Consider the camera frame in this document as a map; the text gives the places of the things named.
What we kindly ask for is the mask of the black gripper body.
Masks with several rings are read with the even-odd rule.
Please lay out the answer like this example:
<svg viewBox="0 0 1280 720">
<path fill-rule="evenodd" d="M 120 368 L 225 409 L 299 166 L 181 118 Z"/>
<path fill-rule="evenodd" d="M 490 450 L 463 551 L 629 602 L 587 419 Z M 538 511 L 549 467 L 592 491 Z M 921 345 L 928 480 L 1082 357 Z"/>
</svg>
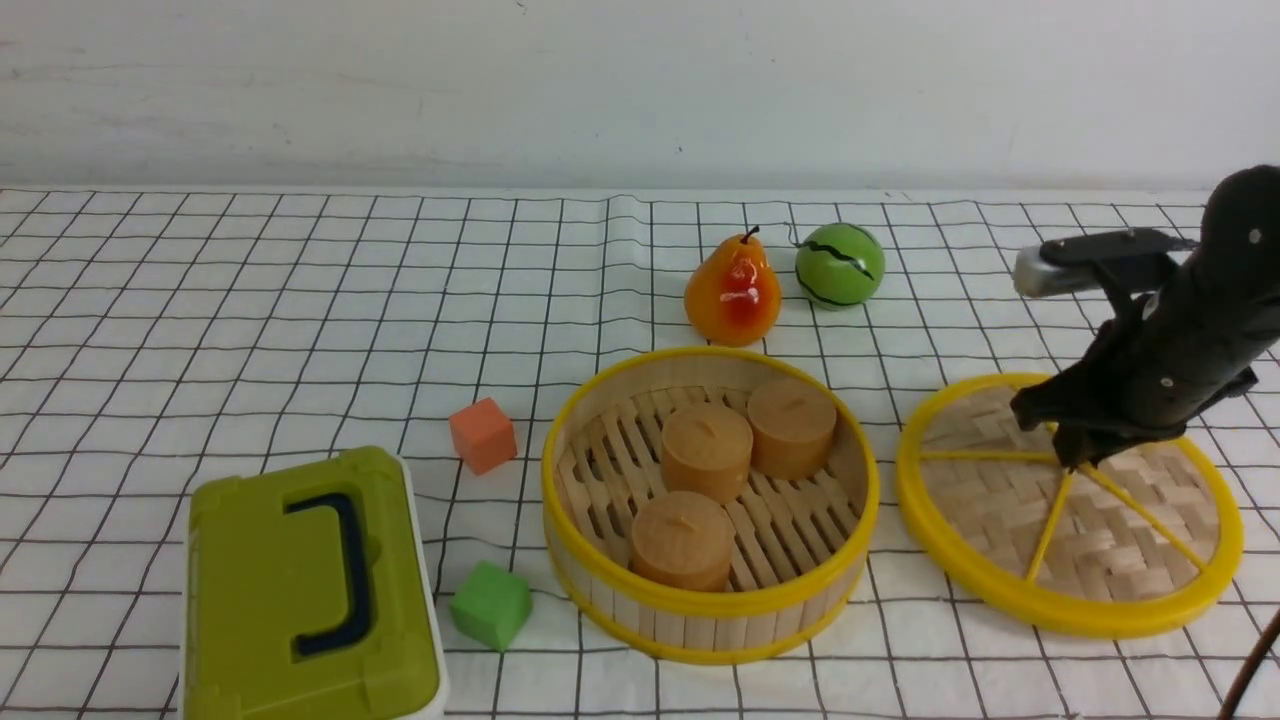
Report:
<svg viewBox="0 0 1280 720">
<path fill-rule="evenodd" d="M 1279 337 L 1279 170 L 1257 165 L 1210 195 L 1196 249 L 1158 290 L 1103 291 L 1114 316 L 1073 365 L 1019 389 L 1020 430 L 1053 427 L 1061 468 L 1097 465 L 1183 436 L 1190 419 L 1257 382 Z"/>
</svg>

